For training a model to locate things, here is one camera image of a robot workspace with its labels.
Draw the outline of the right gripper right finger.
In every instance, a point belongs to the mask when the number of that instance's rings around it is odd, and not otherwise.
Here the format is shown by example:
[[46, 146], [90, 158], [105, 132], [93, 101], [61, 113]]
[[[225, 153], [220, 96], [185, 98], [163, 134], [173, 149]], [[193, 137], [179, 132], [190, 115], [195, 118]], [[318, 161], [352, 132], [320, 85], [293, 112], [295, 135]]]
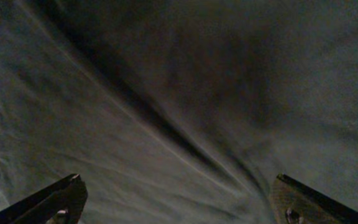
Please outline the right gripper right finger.
[[278, 224], [358, 224], [358, 212], [292, 179], [277, 175], [269, 196]]

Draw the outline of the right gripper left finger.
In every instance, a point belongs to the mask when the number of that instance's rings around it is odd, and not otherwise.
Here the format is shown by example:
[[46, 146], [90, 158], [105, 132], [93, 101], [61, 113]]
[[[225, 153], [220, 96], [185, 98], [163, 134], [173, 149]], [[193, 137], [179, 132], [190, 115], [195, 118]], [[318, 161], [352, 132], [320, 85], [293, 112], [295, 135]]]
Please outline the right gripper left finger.
[[79, 174], [58, 182], [0, 211], [0, 224], [77, 224], [88, 198]]

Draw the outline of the black t-shirt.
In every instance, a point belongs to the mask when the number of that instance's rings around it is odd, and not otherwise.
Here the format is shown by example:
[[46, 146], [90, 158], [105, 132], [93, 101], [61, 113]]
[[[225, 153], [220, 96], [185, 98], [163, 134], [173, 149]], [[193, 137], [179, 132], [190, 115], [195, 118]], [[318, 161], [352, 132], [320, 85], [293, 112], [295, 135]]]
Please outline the black t-shirt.
[[0, 210], [73, 173], [82, 223], [358, 211], [358, 0], [0, 1]]

